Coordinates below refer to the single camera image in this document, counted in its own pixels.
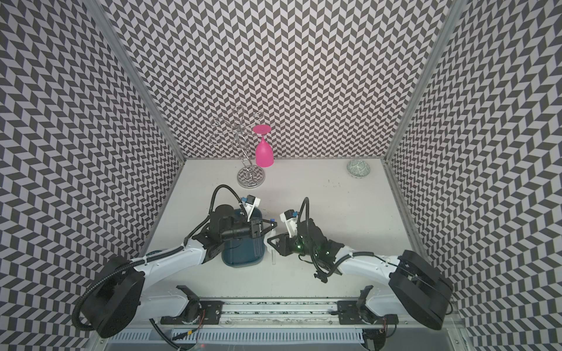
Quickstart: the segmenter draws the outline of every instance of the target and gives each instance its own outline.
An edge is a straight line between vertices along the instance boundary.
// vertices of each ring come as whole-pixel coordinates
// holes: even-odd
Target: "metal profile bar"
[[[410,121],[418,108],[418,104],[422,99],[423,93],[429,84],[429,79],[433,75],[433,71],[437,68],[437,64],[441,59],[441,55],[443,55],[443,51],[447,47],[449,39],[451,35],[455,31],[455,27],[457,22],[460,20],[461,15],[463,14],[464,8],[468,0],[453,0],[453,4],[451,5],[451,9],[445,18],[445,22],[443,23],[443,27],[437,34],[437,40],[429,53],[429,57],[427,59],[427,63],[421,72],[420,79],[414,88],[414,92],[412,93],[412,97],[408,102],[408,106],[406,107],[406,111],[402,116],[402,119],[398,123],[398,128],[396,128],[396,133],[392,138],[390,145],[388,147],[388,151],[384,156],[386,161],[392,159],[394,153],[398,149],[398,146],[402,142],[406,131],[408,130],[408,126],[410,125]]]
[[[429,260],[429,255],[427,255],[427,251],[425,250],[425,247],[422,243],[422,237],[418,232],[416,224],[414,223],[414,216],[410,212],[410,209],[407,206],[406,199],[402,195],[402,191],[400,190],[392,167],[383,159],[381,160],[381,163],[383,164],[384,172],[386,173],[392,195],[394,195],[394,200],[396,202],[396,206],[398,207],[398,212],[400,213],[400,217],[402,217],[402,223],[404,224],[404,229],[406,229],[406,235],[408,236],[410,245],[412,245],[412,250],[423,257],[423,259],[427,262],[431,262]]]
[[[117,61],[121,64],[123,70],[125,70],[125,73],[131,80],[132,85],[135,87],[141,100],[144,102],[144,105],[149,111],[151,119],[158,126],[158,128],[162,132],[162,135],[164,136],[164,139],[168,142],[168,145],[172,148],[179,160],[182,162],[185,161],[182,149],[180,148],[176,138],[168,128],[168,125],[164,120],[164,117],[160,113],[160,110],[156,107],[156,104],[154,103],[150,92],[141,79],[141,76],[135,68],[133,61],[123,47],[121,40],[117,37],[117,34],[115,34],[113,25],[111,25],[109,19],[107,19],[105,11],[102,9],[101,4],[98,2],[98,0],[84,0],[83,2],[88,9],[88,13],[92,16],[96,27],[102,33],[103,37],[109,44],[109,47],[113,51],[113,54],[117,58]]]
[[[162,204],[162,207],[160,207],[160,211],[158,211],[158,216],[156,216],[156,221],[154,221],[154,224],[152,225],[152,228],[150,228],[150,232],[148,233],[148,236],[146,237],[146,240],[144,241],[144,245],[142,246],[142,250],[140,250],[139,256],[144,256],[147,253],[148,247],[150,246],[150,242],[152,241],[152,238],[154,237],[154,233],[156,232],[156,228],[158,227],[158,224],[160,223],[160,220],[162,219],[162,216],[164,215],[164,210],[166,209],[166,206],[168,205],[168,201],[170,200],[170,198],[172,196],[172,192],[174,191],[175,186],[178,183],[178,180],[179,180],[180,176],[182,175],[182,171],[183,171],[184,166],[185,166],[185,162],[182,161],[182,164],[179,166],[178,173],[176,173],[176,177],[174,178],[174,181],[172,182],[170,190],[168,190],[168,194],[166,196],[166,199],[164,200],[164,203]]]

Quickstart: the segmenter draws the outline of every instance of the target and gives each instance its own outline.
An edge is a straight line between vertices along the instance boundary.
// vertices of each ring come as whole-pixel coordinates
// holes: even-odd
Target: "pink wine glass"
[[[271,132],[271,127],[265,124],[255,126],[253,132],[261,136],[261,141],[256,148],[256,164],[260,167],[269,167],[273,164],[273,149],[265,141],[265,135]]]

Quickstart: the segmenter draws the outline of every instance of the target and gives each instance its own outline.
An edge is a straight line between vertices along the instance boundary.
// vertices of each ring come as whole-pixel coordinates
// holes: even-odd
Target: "black and white wallpaper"
[[[561,13],[469,2],[391,162],[479,350],[562,349]]]
[[[74,300],[180,162],[79,0],[3,0],[0,47],[0,349],[76,350]]]
[[[209,141],[237,105],[265,114],[276,157],[374,157],[451,0],[101,3],[186,157],[238,157]]]

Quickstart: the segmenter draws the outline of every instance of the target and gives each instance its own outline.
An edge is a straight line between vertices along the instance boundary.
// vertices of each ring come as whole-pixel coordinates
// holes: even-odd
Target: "black mounting plate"
[[[222,301],[200,301],[201,307],[205,310],[205,318],[203,319],[203,325],[217,325],[219,324],[220,315],[223,312],[224,302]],[[184,323],[181,317],[162,317],[160,319],[160,324],[162,325],[187,325]]]
[[[384,319],[386,318],[387,325],[398,324],[398,316],[395,314],[388,314],[384,317],[379,317],[373,324],[369,324],[361,319],[359,316],[359,310],[357,309],[357,300],[340,300],[337,302],[338,305],[338,319],[340,325],[353,325],[353,324],[365,324],[365,325],[384,325]]]

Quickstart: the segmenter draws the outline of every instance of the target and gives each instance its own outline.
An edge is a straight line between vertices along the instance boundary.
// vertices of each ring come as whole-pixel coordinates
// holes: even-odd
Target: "round rack base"
[[[256,188],[264,182],[265,171],[263,168],[256,165],[243,167],[238,171],[237,180],[238,184],[243,188]]]

